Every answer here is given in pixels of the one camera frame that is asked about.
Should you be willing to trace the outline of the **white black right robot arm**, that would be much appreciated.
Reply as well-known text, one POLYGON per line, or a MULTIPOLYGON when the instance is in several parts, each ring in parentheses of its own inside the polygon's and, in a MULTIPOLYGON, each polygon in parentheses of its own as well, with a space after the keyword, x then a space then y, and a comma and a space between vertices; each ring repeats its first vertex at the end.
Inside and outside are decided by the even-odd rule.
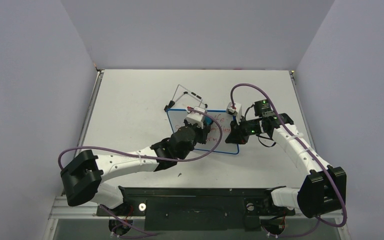
POLYGON ((244 145, 250 136, 266 134, 274 141, 303 175, 300 188, 285 186, 270 189, 262 199, 263 209, 276 213, 281 207, 299 209, 314 218, 343 208, 346 201, 347 176, 341 167, 332 167, 306 142, 293 120, 286 114, 275 114, 269 101, 256 101, 255 119, 247 120, 239 103, 229 103, 226 112, 233 116, 225 143, 244 145))

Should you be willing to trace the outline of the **teal whiteboard eraser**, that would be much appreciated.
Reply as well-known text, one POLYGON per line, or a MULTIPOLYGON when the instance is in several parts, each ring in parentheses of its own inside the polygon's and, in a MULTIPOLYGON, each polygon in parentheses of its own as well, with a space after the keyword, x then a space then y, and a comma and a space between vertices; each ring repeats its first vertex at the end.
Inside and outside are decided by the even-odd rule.
POLYGON ((208 119, 208 120, 207 120, 207 125, 208 125, 208 126, 210 126, 210 125, 212 125, 212 124, 213 124, 213 122, 214 122, 213 120, 211 120, 211 119, 208 119))

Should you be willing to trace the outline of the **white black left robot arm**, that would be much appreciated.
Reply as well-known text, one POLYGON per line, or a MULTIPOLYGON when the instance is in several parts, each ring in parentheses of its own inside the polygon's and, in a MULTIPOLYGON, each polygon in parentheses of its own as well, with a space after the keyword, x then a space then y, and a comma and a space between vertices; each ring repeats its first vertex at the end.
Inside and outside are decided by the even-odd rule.
POLYGON ((123 215, 129 209, 127 195, 121 186, 106 181, 139 172, 158 172, 185 160, 197 144, 206 144, 212 120, 199 124, 184 122, 170 137, 128 155, 99 155, 92 150, 81 151, 61 169, 60 176, 67 203, 76 207, 94 202, 123 215))

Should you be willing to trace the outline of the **blue framed whiteboard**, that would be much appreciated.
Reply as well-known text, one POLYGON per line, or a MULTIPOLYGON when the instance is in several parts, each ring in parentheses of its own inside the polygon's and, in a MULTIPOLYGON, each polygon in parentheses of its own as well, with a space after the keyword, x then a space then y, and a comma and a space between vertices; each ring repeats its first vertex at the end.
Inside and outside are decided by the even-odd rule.
MULTIPOLYGON (((210 151, 219 141, 220 132, 222 133, 221 142, 215 148, 215 153, 237 155, 240 152, 238 144, 226 143, 226 138, 231 132, 230 123, 234 120, 232 115, 229 115, 224 110, 208 110, 207 113, 212 116, 221 128, 218 128, 216 123, 211 124, 210 132, 206 138, 206 144, 198 143, 194 148, 196 151, 210 151)), ((180 127, 184 126, 184 120, 187 116, 185 109, 169 109, 167 117, 171 129, 176 132, 180 127)))

